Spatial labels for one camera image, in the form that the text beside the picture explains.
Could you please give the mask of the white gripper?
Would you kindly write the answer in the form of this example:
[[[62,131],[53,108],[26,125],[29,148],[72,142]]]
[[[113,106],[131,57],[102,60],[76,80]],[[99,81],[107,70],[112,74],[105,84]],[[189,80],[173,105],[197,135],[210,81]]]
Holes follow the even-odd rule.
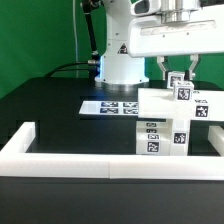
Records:
[[[224,4],[200,6],[200,0],[138,0],[130,7],[128,52],[157,57],[162,79],[170,70],[167,56],[191,55],[185,79],[193,80],[199,54],[224,52]]]

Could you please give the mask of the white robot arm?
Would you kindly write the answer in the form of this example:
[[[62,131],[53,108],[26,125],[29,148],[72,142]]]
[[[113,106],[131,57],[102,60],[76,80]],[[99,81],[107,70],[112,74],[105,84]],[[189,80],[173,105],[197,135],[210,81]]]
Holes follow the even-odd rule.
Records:
[[[149,83],[145,59],[224,52],[224,3],[201,0],[102,0],[106,51],[95,78],[99,87],[130,91]]]

